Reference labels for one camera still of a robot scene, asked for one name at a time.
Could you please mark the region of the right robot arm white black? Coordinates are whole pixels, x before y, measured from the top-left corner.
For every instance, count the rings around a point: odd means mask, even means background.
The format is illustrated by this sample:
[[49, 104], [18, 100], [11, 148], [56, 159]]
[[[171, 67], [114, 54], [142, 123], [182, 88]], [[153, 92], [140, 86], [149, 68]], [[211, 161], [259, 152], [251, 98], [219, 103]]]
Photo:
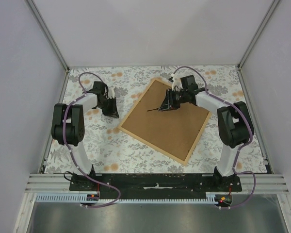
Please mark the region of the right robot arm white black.
[[204, 108], [217, 116], [223, 148], [213, 172], [212, 185], [216, 190], [224, 191], [236, 178], [240, 150], [253, 139], [254, 128], [247, 105], [243, 101], [230, 103], [213, 95], [206, 87], [198, 87], [193, 75], [174, 80], [158, 110], [177, 110], [184, 103]]

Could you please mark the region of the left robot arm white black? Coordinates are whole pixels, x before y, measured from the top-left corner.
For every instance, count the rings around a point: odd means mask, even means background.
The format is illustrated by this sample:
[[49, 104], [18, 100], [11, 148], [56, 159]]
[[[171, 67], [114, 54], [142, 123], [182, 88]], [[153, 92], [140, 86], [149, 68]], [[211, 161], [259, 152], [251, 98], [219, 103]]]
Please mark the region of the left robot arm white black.
[[119, 118], [114, 89], [100, 81], [95, 81], [92, 89], [70, 104], [55, 104], [51, 127], [52, 138], [67, 147], [75, 167], [73, 173], [83, 175], [80, 184], [88, 191], [96, 187], [97, 178], [91, 175], [94, 168], [82, 142], [85, 135], [84, 114], [96, 108], [106, 117]]

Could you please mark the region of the right aluminium corner post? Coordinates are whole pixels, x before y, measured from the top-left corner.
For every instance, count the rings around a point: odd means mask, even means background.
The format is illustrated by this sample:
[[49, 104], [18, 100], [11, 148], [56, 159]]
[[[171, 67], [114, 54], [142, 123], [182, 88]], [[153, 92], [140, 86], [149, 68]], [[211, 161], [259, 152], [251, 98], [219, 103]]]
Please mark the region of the right aluminium corner post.
[[249, 45], [247, 46], [242, 58], [240, 59], [239, 63], [237, 64], [238, 70], [242, 70], [244, 64], [246, 63], [248, 57], [250, 56], [252, 50], [254, 49], [256, 43], [258, 42], [259, 38], [261, 37], [262, 33], [264, 32], [266, 26], [270, 22], [273, 14], [277, 10], [278, 6], [280, 5], [281, 0], [273, 0], [265, 13], [262, 21], [260, 22], [257, 30], [255, 31], [252, 39], [250, 40]]

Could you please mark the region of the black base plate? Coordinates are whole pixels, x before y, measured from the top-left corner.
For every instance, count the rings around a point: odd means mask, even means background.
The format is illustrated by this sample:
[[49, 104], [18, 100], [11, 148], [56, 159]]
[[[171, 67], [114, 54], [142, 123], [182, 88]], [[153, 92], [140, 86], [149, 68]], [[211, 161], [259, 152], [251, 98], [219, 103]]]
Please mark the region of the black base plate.
[[93, 179], [114, 186], [121, 192], [120, 198], [205, 198], [207, 192], [241, 192], [240, 178], [233, 175], [227, 181], [218, 180], [212, 174], [94, 174]]

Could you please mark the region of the wooden picture frame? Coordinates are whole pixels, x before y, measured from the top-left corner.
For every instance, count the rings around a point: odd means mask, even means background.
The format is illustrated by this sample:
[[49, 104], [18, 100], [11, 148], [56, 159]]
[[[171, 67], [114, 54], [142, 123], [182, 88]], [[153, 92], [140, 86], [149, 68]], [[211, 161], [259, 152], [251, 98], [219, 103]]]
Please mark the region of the wooden picture frame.
[[147, 112], [162, 104], [170, 86], [161, 79], [152, 79], [118, 128], [163, 155], [187, 165], [211, 113], [189, 103], [174, 111]]

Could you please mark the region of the left aluminium corner post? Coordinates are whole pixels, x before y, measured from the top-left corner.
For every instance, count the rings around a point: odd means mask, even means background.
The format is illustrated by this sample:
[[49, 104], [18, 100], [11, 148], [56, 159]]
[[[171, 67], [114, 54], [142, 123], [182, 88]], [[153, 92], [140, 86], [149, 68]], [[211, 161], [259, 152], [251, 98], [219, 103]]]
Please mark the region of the left aluminium corner post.
[[30, 11], [32, 12], [35, 20], [37, 21], [40, 29], [42, 30], [44, 36], [46, 37], [48, 43], [50, 44], [52, 50], [54, 51], [56, 57], [58, 58], [61, 66], [63, 69], [68, 72], [69, 71], [69, 66], [67, 62], [65, 61], [57, 43], [54, 40], [54, 37], [51, 34], [51, 31], [49, 30], [46, 22], [44, 21], [38, 7], [36, 6], [35, 2], [33, 0], [25, 0], [25, 3], [29, 7]]

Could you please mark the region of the aluminium corner post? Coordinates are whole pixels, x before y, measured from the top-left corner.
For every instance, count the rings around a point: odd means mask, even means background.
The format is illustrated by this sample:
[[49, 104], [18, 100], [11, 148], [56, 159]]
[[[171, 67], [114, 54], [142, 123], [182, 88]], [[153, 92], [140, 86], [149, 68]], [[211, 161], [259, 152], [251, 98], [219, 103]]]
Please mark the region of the aluminium corner post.
[[51, 34], [51, 31], [49, 30], [46, 22], [44, 21], [38, 7], [36, 6], [35, 2], [33, 0], [25, 0], [25, 3], [29, 7], [30, 11], [32, 12], [35, 20], [37, 21], [40, 29], [42, 30], [44, 36], [46, 37], [48, 43], [50, 44], [52, 50], [54, 51], [56, 57], [58, 58], [61, 66], [63, 69], [68, 72], [69, 71], [69, 66], [67, 62], [65, 61], [57, 43], [54, 40], [54, 37]]
[[266, 26], [270, 22], [273, 14], [277, 10], [278, 6], [280, 5], [281, 0], [273, 0], [265, 13], [262, 21], [260, 22], [257, 30], [255, 31], [252, 39], [250, 40], [249, 45], [247, 46], [242, 58], [240, 59], [239, 63], [237, 64], [238, 70], [242, 70], [244, 64], [246, 63], [248, 57], [250, 56], [252, 50], [254, 49], [256, 43], [258, 42], [259, 38], [261, 37], [262, 33], [264, 32]]

